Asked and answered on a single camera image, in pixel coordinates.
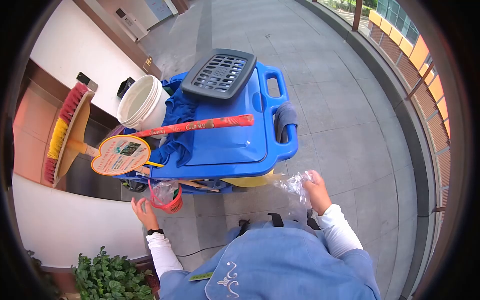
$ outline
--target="white embroidery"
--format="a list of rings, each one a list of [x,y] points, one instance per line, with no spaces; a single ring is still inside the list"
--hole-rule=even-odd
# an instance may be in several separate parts
[[[231,280],[235,277],[237,277],[237,273],[233,273],[232,276],[230,276],[230,272],[233,271],[233,269],[235,269],[237,267],[237,264],[234,263],[234,262],[228,262],[227,265],[230,265],[230,264],[233,264],[233,268],[227,273],[227,276],[226,277],[223,277],[223,280],[220,280],[218,281],[217,283],[220,284],[220,285],[223,285],[225,287],[227,287],[228,291],[232,294],[234,294],[233,298],[238,298],[240,297],[239,294],[237,294],[236,292],[232,291],[232,289],[230,288],[230,286],[232,284],[234,284],[235,286],[239,285],[239,282],[237,280]]]

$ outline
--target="black grate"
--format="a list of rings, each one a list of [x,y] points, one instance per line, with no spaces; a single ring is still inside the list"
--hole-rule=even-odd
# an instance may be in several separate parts
[[[182,92],[202,101],[231,103],[255,69],[257,57],[233,49],[212,49],[183,79]]]
[[[215,55],[198,74],[193,85],[218,92],[226,92],[239,77],[246,58],[233,55]]]

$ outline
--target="red mop handle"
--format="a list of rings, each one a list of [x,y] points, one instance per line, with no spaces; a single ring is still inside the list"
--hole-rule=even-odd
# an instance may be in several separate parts
[[[184,132],[190,130],[200,130],[209,128],[235,127],[235,126],[252,126],[254,123],[253,115],[239,115],[234,117],[214,118],[201,121],[192,121],[181,124],[157,127],[149,130],[135,132],[130,135],[144,137],[157,134],[167,134],[175,132]]]

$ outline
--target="wristwatch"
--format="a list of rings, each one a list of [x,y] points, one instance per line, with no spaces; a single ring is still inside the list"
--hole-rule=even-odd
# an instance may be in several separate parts
[[[147,231],[147,235],[152,235],[154,232],[158,232],[158,233],[161,233],[161,234],[164,234],[163,233],[163,229],[150,229],[149,231]]]

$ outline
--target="black cable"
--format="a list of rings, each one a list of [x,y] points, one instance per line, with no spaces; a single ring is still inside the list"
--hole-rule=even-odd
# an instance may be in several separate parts
[[[208,248],[205,248],[205,249],[201,249],[197,252],[194,252],[194,253],[191,253],[191,254],[188,254],[188,255],[176,255],[177,257],[187,257],[187,256],[190,256],[190,255],[194,255],[194,254],[197,254],[198,252],[201,252],[203,250],[208,250],[208,249],[212,249],[212,248],[218,248],[218,247],[223,247],[223,246],[226,246],[227,244],[225,245],[220,245],[220,246],[214,246],[214,247],[208,247]]]

